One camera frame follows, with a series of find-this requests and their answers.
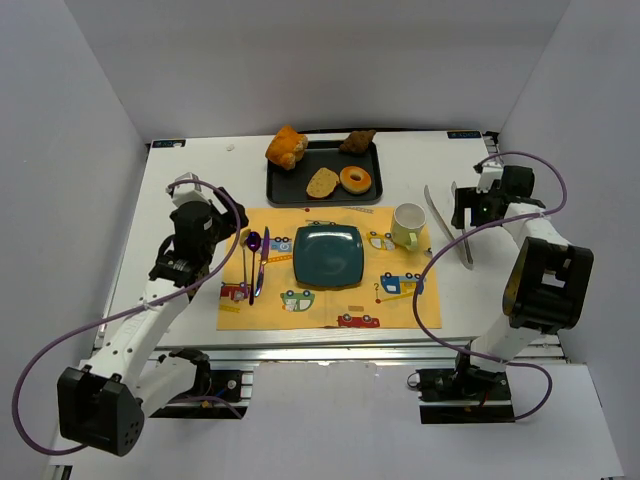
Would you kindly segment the metal serving tongs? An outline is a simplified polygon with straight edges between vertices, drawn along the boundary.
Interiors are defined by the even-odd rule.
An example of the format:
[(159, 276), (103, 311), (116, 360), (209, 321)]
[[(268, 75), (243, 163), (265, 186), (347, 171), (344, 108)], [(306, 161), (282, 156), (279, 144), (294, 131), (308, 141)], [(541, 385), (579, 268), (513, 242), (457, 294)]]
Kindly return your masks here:
[[(442, 217), (440, 211), (438, 210), (438, 208), (436, 207), (436, 204), (431, 196), (431, 192), (430, 189), (427, 185), (424, 186), (424, 197), (427, 203), (427, 206), (429, 208), (429, 210), (431, 211), (431, 214), (433, 215), (434, 219), (436, 220), (438, 226), (440, 227), (441, 231), (444, 233), (444, 235), (446, 236), (447, 240), (449, 242), (453, 242), (454, 240), (457, 240), (457, 237), (455, 237), (453, 235), (453, 233), (451, 232), (447, 222), (444, 220), (444, 218)], [(457, 249), (458, 252), (458, 257), (462, 263), (462, 265), (468, 269), (468, 270), (473, 270), (474, 269), (474, 262), (473, 262), (473, 257), (472, 257), (472, 253), (471, 253), (471, 249), (470, 249), (470, 245), (467, 239), (464, 239), (463, 241), (459, 242), (456, 244), (455, 248)]]

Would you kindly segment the orange glazed donut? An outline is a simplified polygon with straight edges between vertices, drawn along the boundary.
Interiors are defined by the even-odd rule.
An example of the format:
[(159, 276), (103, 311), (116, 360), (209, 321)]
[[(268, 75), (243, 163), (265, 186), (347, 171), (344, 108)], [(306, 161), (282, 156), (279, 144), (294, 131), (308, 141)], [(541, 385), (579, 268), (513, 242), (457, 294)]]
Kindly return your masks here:
[(339, 174), (342, 187), (349, 193), (361, 195), (370, 190), (372, 178), (370, 174), (361, 167), (347, 166)]

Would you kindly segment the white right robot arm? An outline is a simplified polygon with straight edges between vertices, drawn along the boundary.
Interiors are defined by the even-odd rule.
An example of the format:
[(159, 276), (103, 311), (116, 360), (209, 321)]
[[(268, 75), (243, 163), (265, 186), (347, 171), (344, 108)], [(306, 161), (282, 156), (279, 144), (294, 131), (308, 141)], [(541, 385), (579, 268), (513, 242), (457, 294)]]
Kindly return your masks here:
[(502, 314), (456, 359), (455, 378), (468, 389), (499, 381), (505, 364), (543, 335), (573, 328), (581, 315), (594, 261), (588, 248), (571, 244), (551, 224), (546, 206), (532, 197), (532, 169), (479, 165), (478, 185), (455, 190), (452, 225), (503, 220), (519, 254), (502, 297)]

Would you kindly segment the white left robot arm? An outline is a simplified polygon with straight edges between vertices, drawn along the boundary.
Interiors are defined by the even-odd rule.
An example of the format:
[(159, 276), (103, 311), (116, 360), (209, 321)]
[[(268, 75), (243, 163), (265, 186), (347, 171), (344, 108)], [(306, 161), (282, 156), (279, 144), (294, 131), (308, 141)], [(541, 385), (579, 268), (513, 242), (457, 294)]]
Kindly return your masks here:
[[(187, 191), (186, 185), (193, 185)], [(247, 227), (244, 207), (224, 188), (213, 200), (198, 180), (178, 180), (168, 188), (175, 205), (174, 232), (158, 249), (137, 305), (110, 341), (81, 367), (68, 367), (57, 382), (61, 436), (117, 456), (128, 454), (145, 420), (179, 398), (204, 397), (211, 367), (203, 352), (179, 348), (152, 370), (149, 357), (171, 324), (216, 273), (216, 246), (237, 241)]]

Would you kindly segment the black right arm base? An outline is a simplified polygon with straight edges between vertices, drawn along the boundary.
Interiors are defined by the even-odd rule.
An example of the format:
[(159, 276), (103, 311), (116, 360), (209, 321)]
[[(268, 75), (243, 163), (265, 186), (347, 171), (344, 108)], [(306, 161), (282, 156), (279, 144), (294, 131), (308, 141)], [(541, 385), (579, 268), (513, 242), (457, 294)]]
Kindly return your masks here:
[(419, 397), (423, 425), (513, 423), (511, 390), (505, 373), (496, 380), (463, 380), (453, 369), (419, 369), (407, 377)]

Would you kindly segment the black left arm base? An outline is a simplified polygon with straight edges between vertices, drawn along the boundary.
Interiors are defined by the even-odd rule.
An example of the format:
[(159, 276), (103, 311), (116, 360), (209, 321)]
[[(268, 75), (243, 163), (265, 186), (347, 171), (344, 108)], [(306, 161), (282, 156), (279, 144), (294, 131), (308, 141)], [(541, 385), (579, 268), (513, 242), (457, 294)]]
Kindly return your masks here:
[(214, 368), (207, 354), (178, 349), (160, 355), (136, 389), (149, 418), (242, 419), (248, 409), (247, 371)]

